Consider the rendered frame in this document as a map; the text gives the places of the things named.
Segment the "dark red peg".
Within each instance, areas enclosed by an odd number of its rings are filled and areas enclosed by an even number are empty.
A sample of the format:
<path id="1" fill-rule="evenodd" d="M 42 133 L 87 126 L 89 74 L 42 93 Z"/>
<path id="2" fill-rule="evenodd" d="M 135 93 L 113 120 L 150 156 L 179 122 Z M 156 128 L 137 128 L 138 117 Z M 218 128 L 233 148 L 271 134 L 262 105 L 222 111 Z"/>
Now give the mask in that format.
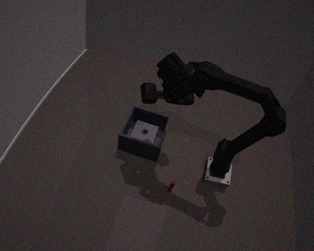
<path id="1" fill-rule="evenodd" d="M 174 187 L 175 183 L 176 183 L 175 181 L 172 181 L 172 182 L 171 182 L 171 184 L 170 184 L 170 186 L 169 186 L 169 188 L 168 188 L 168 190 L 167 190 L 168 192 L 171 192 L 171 190 L 172 190 L 172 188 Z"/>

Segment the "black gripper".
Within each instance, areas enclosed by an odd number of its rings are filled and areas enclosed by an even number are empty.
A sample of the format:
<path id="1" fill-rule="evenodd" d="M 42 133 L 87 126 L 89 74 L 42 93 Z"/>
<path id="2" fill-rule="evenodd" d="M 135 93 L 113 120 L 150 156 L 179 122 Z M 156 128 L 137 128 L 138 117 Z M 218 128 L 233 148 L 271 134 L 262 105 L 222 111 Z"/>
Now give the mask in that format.
<path id="1" fill-rule="evenodd" d="M 176 80 L 171 80 L 171 83 L 163 88 L 163 91 L 156 91 L 155 83 L 143 83 L 141 85 L 141 100 L 144 104 L 156 103 L 157 99 L 165 99 L 168 103 L 178 105 L 192 105 L 194 103 L 194 93 L 188 96 L 180 96 L 175 88 Z"/>

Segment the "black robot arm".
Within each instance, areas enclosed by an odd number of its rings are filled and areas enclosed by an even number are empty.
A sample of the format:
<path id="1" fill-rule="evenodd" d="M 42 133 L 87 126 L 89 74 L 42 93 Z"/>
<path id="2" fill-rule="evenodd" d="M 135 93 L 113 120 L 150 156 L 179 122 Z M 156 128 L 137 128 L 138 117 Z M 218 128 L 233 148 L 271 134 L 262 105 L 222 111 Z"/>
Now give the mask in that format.
<path id="1" fill-rule="evenodd" d="M 180 96 L 195 93 L 201 98 L 205 89 L 225 90 L 262 105 L 265 115 L 259 123 L 232 141 L 225 138 L 218 142 L 209 168 L 210 176 L 225 179 L 237 153 L 266 136 L 279 135 L 286 129 L 286 111 L 268 87 L 228 74 L 209 61 L 188 62 L 186 65 L 175 52 L 163 58 L 157 67 L 157 75 L 164 82 L 162 87 L 176 80 L 174 88 Z M 191 74 L 193 69 L 195 71 Z"/>

